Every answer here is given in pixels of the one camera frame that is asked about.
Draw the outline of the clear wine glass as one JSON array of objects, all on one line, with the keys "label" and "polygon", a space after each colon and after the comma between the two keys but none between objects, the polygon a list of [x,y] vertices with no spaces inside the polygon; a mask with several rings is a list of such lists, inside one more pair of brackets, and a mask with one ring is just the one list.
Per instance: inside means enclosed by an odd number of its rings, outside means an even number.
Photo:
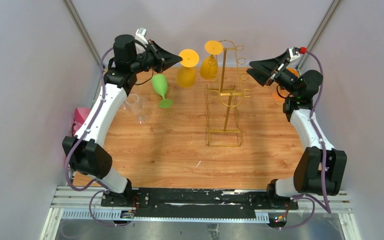
[{"label": "clear wine glass", "polygon": [[130,93],[124,101],[125,108],[133,115],[135,123],[144,125],[149,118],[148,100]]}]

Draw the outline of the pink object beside table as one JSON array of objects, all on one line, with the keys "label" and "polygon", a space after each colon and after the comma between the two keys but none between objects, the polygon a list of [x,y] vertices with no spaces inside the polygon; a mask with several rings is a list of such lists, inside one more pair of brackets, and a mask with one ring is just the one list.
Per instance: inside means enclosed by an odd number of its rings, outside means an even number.
[{"label": "pink object beside table", "polygon": [[74,110],[73,121],[71,124],[71,135],[72,136],[74,136],[75,133],[80,129],[80,127],[85,123],[90,112],[91,112],[91,109],[88,107],[77,107]]}]

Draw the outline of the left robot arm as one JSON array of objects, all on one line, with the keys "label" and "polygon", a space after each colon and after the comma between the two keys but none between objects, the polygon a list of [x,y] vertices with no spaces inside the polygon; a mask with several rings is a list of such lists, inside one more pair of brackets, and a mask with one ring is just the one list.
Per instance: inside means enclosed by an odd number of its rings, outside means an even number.
[{"label": "left robot arm", "polygon": [[64,176],[74,191],[84,191],[94,182],[104,188],[103,196],[118,206],[129,206],[133,199],[131,181],[113,166],[103,148],[109,127],[122,103],[137,83],[137,75],[153,70],[163,73],[182,57],[160,47],[153,40],[130,34],[114,39],[109,49],[114,57],[100,70],[101,89],[85,122],[74,136],[66,136]]}]

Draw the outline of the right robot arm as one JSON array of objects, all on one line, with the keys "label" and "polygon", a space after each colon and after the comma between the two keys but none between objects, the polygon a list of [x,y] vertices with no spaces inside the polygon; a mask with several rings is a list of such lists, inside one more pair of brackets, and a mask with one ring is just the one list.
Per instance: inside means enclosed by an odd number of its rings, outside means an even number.
[{"label": "right robot arm", "polygon": [[[319,69],[311,69],[301,75],[294,74],[288,66],[302,55],[312,56]],[[283,113],[295,128],[304,152],[293,175],[274,179],[267,185],[266,204],[278,209],[286,199],[309,198],[316,202],[315,195],[323,198],[318,204],[331,212],[329,196],[336,196],[341,188],[347,155],[327,139],[316,117],[320,101],[324,72],[320,60],[305,47],[287,49],[277,57],[253,60],[246,71],[259,85],[276,83],[288,95],[283,97]]]}]

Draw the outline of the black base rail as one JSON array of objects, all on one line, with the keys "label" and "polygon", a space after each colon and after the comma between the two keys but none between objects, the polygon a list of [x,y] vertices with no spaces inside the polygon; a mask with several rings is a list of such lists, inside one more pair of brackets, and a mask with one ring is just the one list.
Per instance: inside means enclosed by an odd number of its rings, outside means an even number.
[{"label": "black base rail", "polygon": [[297,202],[264,190],[205,188],[133,188],[131,197],[105,193],[100,207],[132,210],[135,219],[253,221],[273,223],[275,213],[297,210]]}]

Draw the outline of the gold wine glass rack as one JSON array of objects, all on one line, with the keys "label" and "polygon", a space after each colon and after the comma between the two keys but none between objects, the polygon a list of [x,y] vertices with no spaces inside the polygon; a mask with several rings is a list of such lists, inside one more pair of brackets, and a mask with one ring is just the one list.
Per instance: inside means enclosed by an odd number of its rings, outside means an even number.
[{"label": "gold wine glass rack", "polygon": [[[239,111],[240,106],[245,98],[251,96],[251,90],[243,88],[243,81],[249,79],[246,72],[240,71],[240,66],[247,62],[245,57],[238,57],[238,52],[245,49],[242,44],[235,44],[231,40],[219,40],[223,46],[223,51],[216,58],[218,61],[218,71],[215,80],[209,80],[211,83],[217,84],[216,87],[210,88],[208,85],[205,88],[205,104],[206,104],[206,145],[209,147],[240,147],[243,143],[243,131],[239,126]],[[225,77],[227,70],[227,56],[228,53],[233,53],[235,60],[236,76],[233,78],[237,80],[232,87],[225,87]],[[219,100],[220,103],[226,107],[223,126],[220,128],[213,128],[210,124],[211,100]],[[236,143],[214,143],[213,136],[227,135],[235,136]]]}]

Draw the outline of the green plastic glass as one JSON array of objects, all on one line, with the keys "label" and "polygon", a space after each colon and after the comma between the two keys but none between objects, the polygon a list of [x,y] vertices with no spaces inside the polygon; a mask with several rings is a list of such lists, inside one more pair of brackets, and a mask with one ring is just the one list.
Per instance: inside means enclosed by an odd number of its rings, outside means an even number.
[{"label": "green plastic glass", "polygon": [[151,78],[151,83],[154,91],[162,97],[162,100],[158,103],[158,107],[161,109],[171,107],[173,101],[166,98],[166,93],[169,87],[167,78],[163,74],[156,74]]}]

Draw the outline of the yellow plastic glass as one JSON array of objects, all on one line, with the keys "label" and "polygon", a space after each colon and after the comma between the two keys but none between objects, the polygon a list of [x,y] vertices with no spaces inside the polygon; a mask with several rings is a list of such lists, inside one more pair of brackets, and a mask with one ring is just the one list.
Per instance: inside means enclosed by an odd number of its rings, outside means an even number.
[{"label": "yellow plastic glass", "polygon": [[223,45],[216,40],[209,40],[204,45],[208,56],[201,62],[200,76],[205,80],[215,80],[218,72],[217,56],[222,53]]},{"label": "yellow plastic glass", "polygon": [[177,72],[176,82],[182,88],[190,88],[196,82],[195,67],[199,63],[200,57],[193,49],[184,49],[179,53],[179,56],[182,60],[180,61],[181,67]]}]

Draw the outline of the orange plastic glass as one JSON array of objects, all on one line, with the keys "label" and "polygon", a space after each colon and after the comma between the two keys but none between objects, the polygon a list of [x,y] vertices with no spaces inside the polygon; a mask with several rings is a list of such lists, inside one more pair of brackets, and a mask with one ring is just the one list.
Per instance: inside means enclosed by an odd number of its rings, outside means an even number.
[{"label": "orange plastic glass", "polygon": [[[300,74],[295,68],[287,68],[291,73],[296,77],[299,77]],[[275,101],[283,102],[284,98],[289,95],[289,92],[286,89],[281,88],[279,85],[276,86],[275,90],[272,92],[272,97]]]}]

